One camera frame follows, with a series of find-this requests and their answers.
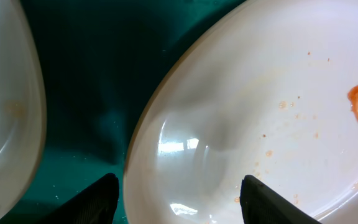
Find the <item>plate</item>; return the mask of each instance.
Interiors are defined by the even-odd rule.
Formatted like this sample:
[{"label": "plate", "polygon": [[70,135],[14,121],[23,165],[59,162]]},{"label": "plate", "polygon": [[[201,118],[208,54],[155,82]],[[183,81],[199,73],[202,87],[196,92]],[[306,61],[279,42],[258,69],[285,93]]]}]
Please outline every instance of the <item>plate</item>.
[{"label": "plate", "polygon": [[44,84],[18,1],[0,0],[0,218],[30,185],[46,131]]},{"label": "plate", "polygon": [[358,1],[247,1],[170,70],[132,137],[128,221],[243,223],[246,174],[358,223]]}]

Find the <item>white plate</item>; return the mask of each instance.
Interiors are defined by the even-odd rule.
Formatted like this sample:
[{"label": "white plate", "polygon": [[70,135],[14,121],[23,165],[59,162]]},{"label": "white plate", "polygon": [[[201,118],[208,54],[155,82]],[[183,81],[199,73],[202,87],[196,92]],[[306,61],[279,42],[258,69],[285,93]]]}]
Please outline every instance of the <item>white plate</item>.
[{"label": "white plate", "polygon": [[356,85],[358,1],[245,2],[147,105],[124,175],[128,221],[243,223],[235,198],[253,174],[323,223],[358,223]]},{"label": "white plate", "polygon": [[40,162],[46,107],[37,52],[18,1],[0,0],[0,218]]}]

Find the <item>green surface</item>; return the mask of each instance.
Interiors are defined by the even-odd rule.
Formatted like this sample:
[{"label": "green surface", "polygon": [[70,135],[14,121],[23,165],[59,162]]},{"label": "green surface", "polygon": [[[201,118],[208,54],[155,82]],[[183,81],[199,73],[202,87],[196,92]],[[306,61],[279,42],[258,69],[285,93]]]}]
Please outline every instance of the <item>green surface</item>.
[{"label": "green surface", "polygon": [[[23,0],[47,96],[39,170],[0,223],[33,223],[108,172],[180,55],[243,0]],[[127,223],[122,188],[113,223]]]}]

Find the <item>white bowl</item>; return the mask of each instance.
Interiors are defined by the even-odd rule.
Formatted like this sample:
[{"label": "white bowl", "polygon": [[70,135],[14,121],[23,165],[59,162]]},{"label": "white bowl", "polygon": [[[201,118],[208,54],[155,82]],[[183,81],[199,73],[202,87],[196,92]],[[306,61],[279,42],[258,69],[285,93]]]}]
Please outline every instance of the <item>white bowl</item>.
[{"label": "white bowl", "polygon": [[44,84],[18,1],[0,0],[0,218],[23,196],[46,131]]},{"label": "white bowl", "polygon": [[246,1],[143,112],[124,174],[129,223],[243,223],[246,174],[323,223],[358,223],[356,85],[358,0]]}]

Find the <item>black object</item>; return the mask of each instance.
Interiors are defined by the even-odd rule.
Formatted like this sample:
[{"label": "black object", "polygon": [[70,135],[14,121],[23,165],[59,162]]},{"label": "black object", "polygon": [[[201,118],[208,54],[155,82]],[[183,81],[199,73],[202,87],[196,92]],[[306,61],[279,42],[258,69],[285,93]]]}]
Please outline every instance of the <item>black object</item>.
[{"label": "black object", "polygon": [[320,224],[253,175],[242,180],[240,204],[245,224]]},{"label": "black object", "polygon": [[106,174],[38,224],[111,224],[117,209],[119,182]]}]

